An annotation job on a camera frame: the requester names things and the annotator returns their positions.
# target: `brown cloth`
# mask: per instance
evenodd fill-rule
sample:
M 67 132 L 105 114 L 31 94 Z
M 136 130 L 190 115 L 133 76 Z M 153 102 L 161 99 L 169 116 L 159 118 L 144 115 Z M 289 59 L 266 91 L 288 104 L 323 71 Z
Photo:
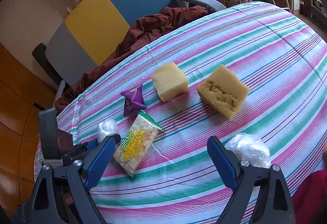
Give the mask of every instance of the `brown cloth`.
M 122 43 L 100 66 L 84 74 L 81 80 L 64 91 L 62 97 L 56 100 L 55 107 L 58 114 L 96 80 L 138 49 L 208 14 L 208 10 L 201 6 L 190 8 L 165 7 L 159 14 L 138 19 L 130 27 Z

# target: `wall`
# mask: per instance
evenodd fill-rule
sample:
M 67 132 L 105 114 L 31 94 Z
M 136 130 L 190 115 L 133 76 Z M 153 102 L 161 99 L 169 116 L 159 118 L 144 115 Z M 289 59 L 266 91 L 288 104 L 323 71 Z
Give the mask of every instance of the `wall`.
M 63 0 L 0 2 L 0 42 L 27 69 L 53 87 L 56 85 L 32 57 L 32 51 L 40 42 L 49 42 L 68 14 Z

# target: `sponge with holes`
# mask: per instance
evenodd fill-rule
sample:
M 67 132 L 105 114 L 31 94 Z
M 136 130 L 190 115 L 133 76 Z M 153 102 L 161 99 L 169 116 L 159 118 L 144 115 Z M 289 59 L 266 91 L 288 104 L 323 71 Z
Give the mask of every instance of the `sponge with holes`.
M 221 65 L 200 85 L 197 92 L 216 111 L 231 120 L 240 110 L 250 88 Z

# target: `purple candy wrapper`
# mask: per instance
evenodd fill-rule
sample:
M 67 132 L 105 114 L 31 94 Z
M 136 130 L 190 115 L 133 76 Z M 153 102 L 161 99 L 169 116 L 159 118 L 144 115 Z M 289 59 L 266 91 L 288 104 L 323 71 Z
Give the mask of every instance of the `purple candy wrapper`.
M 125 97 L 124 116 L 136 115 L 139 110 L 145 110 L 147 107 L 144 105 L 142 94 L 143 84 L 131 90 L 121 92 L 120 94 Z

